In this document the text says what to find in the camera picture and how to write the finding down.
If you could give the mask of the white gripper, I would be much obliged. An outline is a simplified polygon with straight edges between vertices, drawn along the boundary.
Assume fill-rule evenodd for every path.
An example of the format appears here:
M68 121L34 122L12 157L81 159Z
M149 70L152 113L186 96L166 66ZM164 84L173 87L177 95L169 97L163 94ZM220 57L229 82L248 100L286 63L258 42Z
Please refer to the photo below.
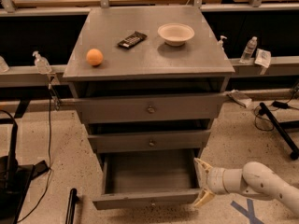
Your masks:
M207 162L195 158L194 166L201 179L206 179L209 189L202 189L196 200L194 207L201 207L210 202L215 194L224 195L229 193L240 193L242 188L242 170L224 169L213 167Z

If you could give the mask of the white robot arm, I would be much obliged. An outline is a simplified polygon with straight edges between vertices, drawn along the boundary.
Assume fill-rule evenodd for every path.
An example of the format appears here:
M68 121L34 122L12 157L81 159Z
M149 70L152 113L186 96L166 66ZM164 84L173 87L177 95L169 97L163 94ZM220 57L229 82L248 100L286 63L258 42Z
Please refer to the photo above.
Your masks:
M199 158L193 161L200 186L194 206L200 207L216 195L234 193L257 200L277 200L299 216L299 189L264 164L250 161L239 169L225 169L213 167Z

